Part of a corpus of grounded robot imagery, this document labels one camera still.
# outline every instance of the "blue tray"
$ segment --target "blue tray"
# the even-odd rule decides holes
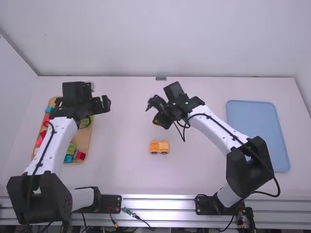
[[[228,124],[232,128],[266,141],[274,172],[288,172],[291,165],[276,107],[269,102],[230,100],[226,108]]]

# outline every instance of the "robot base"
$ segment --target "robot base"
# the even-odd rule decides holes
[[[122,201],[122,197],[120,195],[103,195],[102,194],[102,207],[100,208],[100,210],[96,213],[100,213],[100,214],[108,214],[109,212],[111,214],[119,214],[121,212],[121,201]],[[80,210],[78,210],[77,212],[82,212],[82,213],[93,213],[93,210],[89,207],[84,207]]]
[[[240,201],[230,208],[217,211],[215,208],[215,198],[213,196],[196,196],[195,212],[197,215],[231,215],[237,216],[240,211],[245,209],[244,201]]]

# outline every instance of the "white wall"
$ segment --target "white wall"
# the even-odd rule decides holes
[[[38,78],[1,35],[0,77],[1,172]]]
[[[292,76],[311,52],[309,0],[0,1],[41,75]]]
[[[309,115],[311,116],[311,58],[299,69],[295,80]]]

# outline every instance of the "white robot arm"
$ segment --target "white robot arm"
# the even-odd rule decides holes
[[[68,145],[82,119],[110,111],[107,96],[92,97],[93,84],[63,83],[62,106],[51,111],[47,134],[21,176],[11,177],[7,191],[20,224],[67,221],[71,212],[97,212],[102,196],[97,187],[68,190],[59,179]]]
[[[185,122],[184,132],[185,128],[190,126],[196,128],[226,155],[227,183],[213,197],[208,198],[205,195],[207,201],[204,206],[208,209],[208,213],[228,213],[230,208],[235,208],[237,203],[252,193],[262,193],[255,190],[271,179],[275,180],[278,193],[276,195],[264,194],[272,197],[279,196],[279,185],[274,177],[266,143],[262,138],[259,136],[249,138],[227,125],[213,114],[201,99],[189,98],[179,82],[166,86],[164,92],[169,102],[158,95],[148,100],[146,111],[151,107],[158,110],[153,123],[164,129],[169,129],[174,124],[178,129],[175,121],[183,120]]]

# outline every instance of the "orange toy car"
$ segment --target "orange toy car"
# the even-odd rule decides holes
[[[170,152],[170,144],[168,141],[156,141],[153,140],[150,143],[149,152],[151,154],[167,154]]]

